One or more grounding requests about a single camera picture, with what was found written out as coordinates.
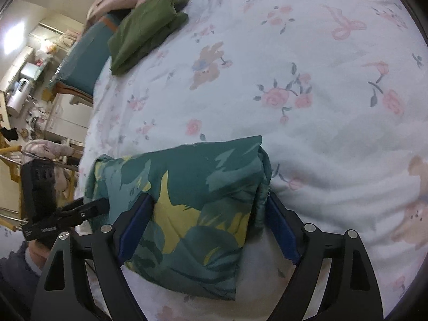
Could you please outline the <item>left forearm grey sleeve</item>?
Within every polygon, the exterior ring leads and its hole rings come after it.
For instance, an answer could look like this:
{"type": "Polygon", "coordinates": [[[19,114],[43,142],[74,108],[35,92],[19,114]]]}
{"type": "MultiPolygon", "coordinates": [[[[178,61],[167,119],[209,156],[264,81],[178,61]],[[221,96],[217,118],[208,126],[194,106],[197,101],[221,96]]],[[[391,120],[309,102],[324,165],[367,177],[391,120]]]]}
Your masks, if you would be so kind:
{"type": "Polygon", "coordinates": [[[28,243],[1,258],[1,292],[19,312],[29,315],[41,276],[41,269],[30,257],[28,243]]]}

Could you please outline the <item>person's left hand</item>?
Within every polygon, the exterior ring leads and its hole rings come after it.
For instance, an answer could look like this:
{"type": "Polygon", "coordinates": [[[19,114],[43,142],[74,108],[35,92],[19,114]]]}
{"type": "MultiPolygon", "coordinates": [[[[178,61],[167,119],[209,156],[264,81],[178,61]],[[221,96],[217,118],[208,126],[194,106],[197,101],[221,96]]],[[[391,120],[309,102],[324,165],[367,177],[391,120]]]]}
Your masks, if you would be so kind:
{"type": "Polygon", "coordinates": [[[45,263],[50,255],[50,249],[40,243],[38,240],[28,242],[28,253],[32,263],[40,270],[43,270],[45,263]]]}

